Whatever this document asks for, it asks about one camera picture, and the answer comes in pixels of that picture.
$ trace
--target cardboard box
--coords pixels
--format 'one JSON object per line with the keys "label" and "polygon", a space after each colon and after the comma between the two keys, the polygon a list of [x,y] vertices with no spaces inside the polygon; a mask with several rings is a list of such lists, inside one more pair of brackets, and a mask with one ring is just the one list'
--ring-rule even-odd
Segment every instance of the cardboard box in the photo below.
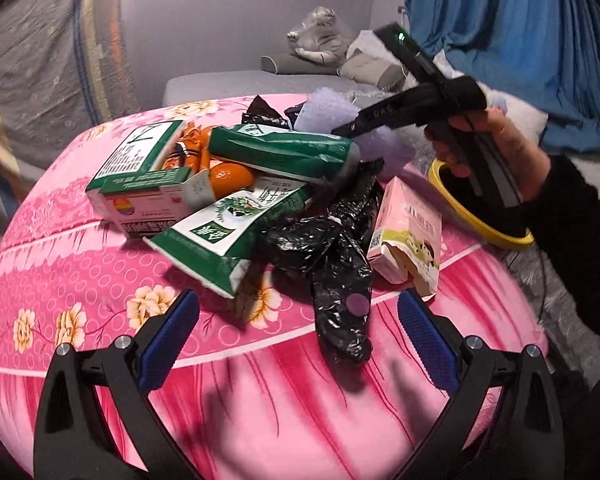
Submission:
{"label": "cardboard box", "polygon": [[128,237],[150,237],[215,202],[208,170],[148,171],[108,178],[99,195],[106,218]]}
{"label": "cardboard box", "polygon": [[184,121],[135,128],[86,187],[94,210],[130,237],[158,234],[216,200],[208,170],[162,170]]}
{"label": "cardboard box", "polygon": [[435,294],[440,272],[442,216],[399,178],[384,189],[366,255],[373,270],[394,285],[413,284],[424,298]]}

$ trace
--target plush toy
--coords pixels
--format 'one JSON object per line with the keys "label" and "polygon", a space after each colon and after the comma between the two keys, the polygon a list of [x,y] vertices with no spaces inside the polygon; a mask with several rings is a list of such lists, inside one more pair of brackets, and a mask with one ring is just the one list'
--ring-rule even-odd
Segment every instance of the plush toy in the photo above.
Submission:
{"label": "plush toy", "polygon": [[340,65],[347,59],[354,34],[333,9],[316,7],[286,39],[298,57],[321,65]]}

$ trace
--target qr code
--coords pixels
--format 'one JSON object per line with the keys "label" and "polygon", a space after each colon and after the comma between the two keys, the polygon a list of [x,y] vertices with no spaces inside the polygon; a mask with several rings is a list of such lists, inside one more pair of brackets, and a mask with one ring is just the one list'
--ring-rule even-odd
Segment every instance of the qr code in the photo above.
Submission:
{"label": "qr code", "polygon": [[371,238],[371,247],[375,247],[380,245],[380,242],[382,241],[382,231],[376,231],[374,233],[374,235]]}

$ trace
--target blue gripper pad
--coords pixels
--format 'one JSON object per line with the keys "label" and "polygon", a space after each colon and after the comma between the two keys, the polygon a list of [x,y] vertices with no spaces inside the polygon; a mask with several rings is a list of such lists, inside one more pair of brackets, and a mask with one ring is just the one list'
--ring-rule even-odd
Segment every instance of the blue gripper pad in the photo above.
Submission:
{"label": "blue gripper pad", "polygon": [[452,396],[460,387],[456,356],[420,306],[421,301],[415,292],[402,292],[398,298],[398,319],[433,383]]}
{"label": "blue gripper pad", "polygon": [[178,297],[169,307],[169,317],[160,331],[151,339],[140,358],[138,389],[148,394],[160,388],[178,358],[178,354],[200,317],[200,306],[195,293]]}

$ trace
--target flower pattern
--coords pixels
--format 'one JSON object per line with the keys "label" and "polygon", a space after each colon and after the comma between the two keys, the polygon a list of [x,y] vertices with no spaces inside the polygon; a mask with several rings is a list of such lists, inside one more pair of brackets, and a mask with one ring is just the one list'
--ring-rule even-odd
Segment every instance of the flower pattern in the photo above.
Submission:
{"label": "flower pattern", "polygon": [[242,284],[240,292],[234,300],[229,301],[229,309],[241,320],[247,321],[254,328],[266,329],[269,322],[278,320],[278,308],[282,303],[279,292],[271,283],[271,271],[264,272],[260,283]]}
{"label": "flower pattern", "polygon": [[81,312],[82,304],[75,303],[71,310],[65,310],[56,318],[56,346],[69,343],[76,348],[84,344],[84,325],[87,315]]}
{"label": "flower pattern", "polygon": [[215,114],[219,110],[218,101],[198,101],[195,103],[185,103],[178,105],[171,110],[168,110],[165,115],[172,118],[182,118],[197,116],[202,117],[205,115]]}
{"label": "flower pattern", "polygon": [[126,316],[129,319],[129,327],[135,328],[136,332],[151,316],[164,314],[175,299],[175,290],[172,286],[156,285],[141,286],[131,300],[126,302]]}
{"label": "flower pattern", "polygon": [[99,124],[98,126],[94,126],[91,130],[87,130],[87,132],[84,133],[83,140],[93,140],[103,136],[104,132],[107,131],[109,124],[110,123]]}
{"label": "flower pattern", "polygon": [[33,323],[36,320],[36,313],[21,308],[18,311],[18,317],[13,321],[13,346],[17,352],[24,354],[33,345]]}

